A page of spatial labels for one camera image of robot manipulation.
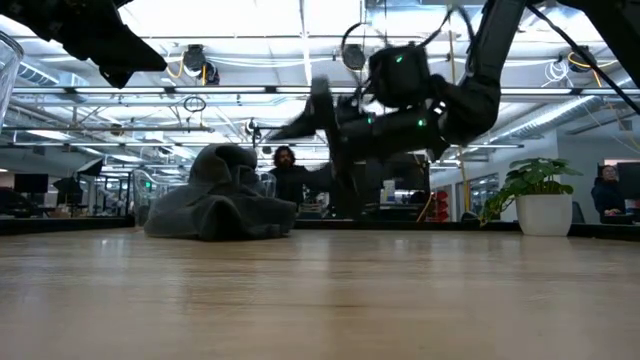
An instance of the clear plastic container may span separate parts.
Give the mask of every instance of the clear plastic container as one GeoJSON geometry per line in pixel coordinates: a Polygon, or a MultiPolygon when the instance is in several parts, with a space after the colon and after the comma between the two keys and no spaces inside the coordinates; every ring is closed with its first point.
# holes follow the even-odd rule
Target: clear plastic container
{"type": "Polygon", "coordinates": [[[20,44],[0,31],[0,132],[23,56],[20,44]]]}

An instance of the desk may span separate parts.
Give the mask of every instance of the desk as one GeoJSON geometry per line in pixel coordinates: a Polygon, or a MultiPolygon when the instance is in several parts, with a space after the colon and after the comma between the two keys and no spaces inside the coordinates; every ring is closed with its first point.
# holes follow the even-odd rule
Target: desk
{"type": "Polygon", "coordinates": [[[637,359],[640,244],[135,229],[0,238],[0,359],[637,359]]]}

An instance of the exposed ductwork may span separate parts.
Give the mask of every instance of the exposed ductwork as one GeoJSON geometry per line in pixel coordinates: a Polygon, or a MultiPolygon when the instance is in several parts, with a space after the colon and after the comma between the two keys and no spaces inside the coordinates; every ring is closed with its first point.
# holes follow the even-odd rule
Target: exposed ductwork
{"type": "MultiPolygon", "coordinates": [[[[631,78],[622,72],[614,76],[618,86],[633,84],[631,78]]],[[[601,96],[583,96],[561,104],[551,104],[533,111],[498,131],[498,135],[490,135],[488,143],[497,143],[511,138],[530,138],[574,121],[589,113],[598,111],[607,102],[601,96]]]]}
{"type": "MultiPolygon", "coordinates": [[[[36,86],[61,86],[61,87],[81,87],[89,86],[89,82],[80,76],[66,72],[49,69],[36,60],[24,57],[18,67],[18,76],[36,86]]],[[[75,103],[84,103],[87,98],[81,95],[65,96],[66,100],[73,100],[75,103]]]]}

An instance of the gray towel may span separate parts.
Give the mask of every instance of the gray towel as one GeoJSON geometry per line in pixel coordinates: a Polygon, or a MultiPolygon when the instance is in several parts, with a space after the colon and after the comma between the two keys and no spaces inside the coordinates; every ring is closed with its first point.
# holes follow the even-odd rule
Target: gray towel
{"type": "Polygon", "coordinates": [[[193,163],[189,182],[153,203],[147,235],[204,241],[281,237],[296,218],[296,204],[264,196],[252,150],[209,145],[193,163]]]}

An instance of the fluorescent light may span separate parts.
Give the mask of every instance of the fluorescent light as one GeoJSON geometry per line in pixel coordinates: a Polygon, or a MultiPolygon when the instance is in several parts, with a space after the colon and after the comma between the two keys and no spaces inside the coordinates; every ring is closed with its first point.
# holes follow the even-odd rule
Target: fluorescent light
{"type": "MultiPolygon", "coordinates": [[[[452,148],[459,148],[460,145],[451,145],[452,148]]],[[[468,149],[518,149],[524,147],[522,144],[469,144],[468,149]]]]}
{"type": "MultiPolygon", "coordinates": [[[[616,95],[613,89],[584,89],[580,95],[616,95]]],[[[622,89],[627,95],[640,95],[640,89],[622,89]]]]}
{"type": "Polygon", "coordinates": [[[113,170],[110,170],[112,172],[103,172],[100,173],[100,176],[110,176],[110,177],[127,177],[128,175],[126,173],[128,173],[129,171],[127,170],[126,172],[124,171],[120,171],[120,172],[113,172],[113,170]]]}
{"type": "Polygon", "coordinates": [[[99,156],[104,155],[103,153],[101,153],[98,150],[93,150],[93,149],[90,149],[90,148],[87,148],[87,147],[83,147],[82,150],[84,150],[84,151],[86,151],[86,152],[88,152],[90,154],[94,154],[94,155],[99,155],[99,156]]]}
{"type": "Polygon", "coordinates": [[[79,87],[78,94],[163,94],[164,88],[159,87],[130,87],[124,89],[79,87]]]}
{"type": "Polygon", "coordinates": [[[64,143],[13,143],[14,146],[64,146],[64,143]]]}
{"type": "MultiPolygon", "coordinates": [[[[333,94],[353,94],[356,91],[354,87],[332,87],[330,88],[333,94]]],[[[278,86],[276,92],[282,94],[309,94],[311,92],[310,86],[278,86]]]]}
{"type": "Polygon", "coordinates": [[[570,95],[573,89],[503,88],[502,95],[570,95]]]}
{"type": "Polygon", "coordinates": [[[64,94],[65,90],[63,88],[56,87],[23,87],[23,88],[14,88],[13,95],[22,95],[22,94],[64,94]]]}
{"type": "Polygon", "coordinates": [[[46,137],[47,139],[53,140],[69,140],[73,139],[72,136],[67,134],[63,134],[59,131],[50,131],[50,130],[29,130],[27,131],[29,134],[38,135],[42,137],[46,137]]]}
{"type": "Polygon", "coordinates": [[[171,144],[167,143],[122,143],[122,146],[127,147],[158,147],[158,146],[171,146],[171,144]]]}
{"type": "Polygon", "coordinates": [[[177,169],[161,169],[161,172],[167,174],[167,175],[180,175],[182,174],[182,172],[180,170],[177,169]]]}
{"type": "Polygon", "coordinates": [[[308,94],[311,92],[310,86],[278,86],[276,92],[288,94],[308,94]]]}
{"type": "Polygon", "coordinates": [[[120,161],[124,161],[124,162],[142,162],[142,161],[144,161],[144,160],[140,159],[139,157],[130,156],[130,155],[111,155],[111,157],[113,157],[114,159],[118,159],[120,161]]]}
{"type": "Polygon", "coordinates": [[[189,150],[186,149],[182,146],[172,146],[169,148],[169,150],[174,154],[174,155],[178,155],[181,156],[183,158],[187,158],[187,159],[193,159],[195,156],[195,154],[189,150]]]}
{"type": "Polygon", "coordinates": [[[78,146],[78,147],[118,147],[120,146],[120,144],[118,143],[71,143],[69,144],[71,146],[78,146]]]}
{"type": "Polygon", "coordinates": [[[198,94],[247,94],[247,93],[265,93],[264,87],[250,86],[221,86],[221,87],[204,87],[204,86],[183,86],[175,88],[176,93],[198,93],[198,94]]]}

